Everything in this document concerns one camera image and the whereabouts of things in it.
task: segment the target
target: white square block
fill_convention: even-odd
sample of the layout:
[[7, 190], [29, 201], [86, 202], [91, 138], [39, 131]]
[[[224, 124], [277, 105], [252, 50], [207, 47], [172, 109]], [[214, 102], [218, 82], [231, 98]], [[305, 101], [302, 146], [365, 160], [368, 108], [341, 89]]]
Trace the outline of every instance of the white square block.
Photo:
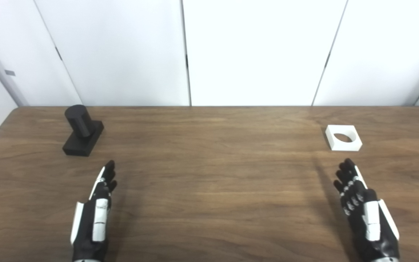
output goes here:
[[[340, 141], [334, 134], [348, 136], [352, 141]], [[359, 151], [362, 145], [355, 126], [330, 124], [326, 128], [326, 136], [332, 151]]]

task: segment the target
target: robotic hand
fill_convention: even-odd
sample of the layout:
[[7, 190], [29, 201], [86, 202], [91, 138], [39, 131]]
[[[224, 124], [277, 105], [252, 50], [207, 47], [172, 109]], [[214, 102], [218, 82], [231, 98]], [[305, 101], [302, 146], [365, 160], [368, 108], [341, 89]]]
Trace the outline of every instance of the robotic hand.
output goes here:
[[354, 234], [354, 245], [364, 262], [399, 262], [399, 231], [382, 199], [368, 189], [350, 159], [339, 165], [334, 186]]
[[74, 262], [103, 262], [108, 250], [106, 220], [111, 209], [111, 192], [117, 186], [114, 161], [101, 169], [86, 203], [77, 202], [70, 242]]

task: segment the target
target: black object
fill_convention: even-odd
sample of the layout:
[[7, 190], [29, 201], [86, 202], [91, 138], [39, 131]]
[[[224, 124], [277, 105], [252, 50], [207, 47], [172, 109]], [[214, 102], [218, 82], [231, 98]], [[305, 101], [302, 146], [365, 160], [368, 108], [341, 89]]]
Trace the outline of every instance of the black object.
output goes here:
[[63, 146], [69, 156], [89, 156], [104, 129], [103, 122], [90, 118], [87, 108], [76, 104], [68, 108], [65, 117], [73, 129]]
[[373, 189], [369, 189], [363, 184], [357, 170], [355, 163], [351, 159], [346, 159], [343, 163], [340, 163], [339, 170], [336, 172], [339, 180], [334, 181], [334, 186], [340, 193], [342, 209], [347, 215], [353, 232], [352, 241], [354, 246], [364, 262], [398, 262], [400, 258], [399, 240], [392, 231], [381, 207], [379, 207], [381, 226], [379, 240], [370, 241], [366, 238], [367, 227], [363, 219], [364, 204], [378, 201], [378, 197]]

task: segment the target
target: black base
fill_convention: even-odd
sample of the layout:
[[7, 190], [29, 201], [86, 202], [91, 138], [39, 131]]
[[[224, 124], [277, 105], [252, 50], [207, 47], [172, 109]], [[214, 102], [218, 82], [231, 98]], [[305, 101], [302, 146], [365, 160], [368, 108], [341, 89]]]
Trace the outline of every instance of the black base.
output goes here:
[[104, 126], [101, 121], [92, 121], [95, 132], [87, 138], [79, 138], [72, 132], [63, 146], [63, 151], [68, 156], [89, 156], [98, 138], [103, 132]]

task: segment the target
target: brown tabletop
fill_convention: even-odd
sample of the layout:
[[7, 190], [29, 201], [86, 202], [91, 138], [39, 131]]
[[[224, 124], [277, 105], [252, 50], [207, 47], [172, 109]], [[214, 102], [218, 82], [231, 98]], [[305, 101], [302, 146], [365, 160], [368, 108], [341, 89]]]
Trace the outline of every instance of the brown tabletop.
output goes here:
[[[70, 261], [75, 203], [110, 159], [107, 261], [356, 261], [332, 186], [347, 157], [419, 261], [419, 107], [90, 107], [90, 157], [63, 153], [65, 109], [0, 127], [0, 262]], [[331, 151], [328, 124], [355, 125], [361, 150]]]

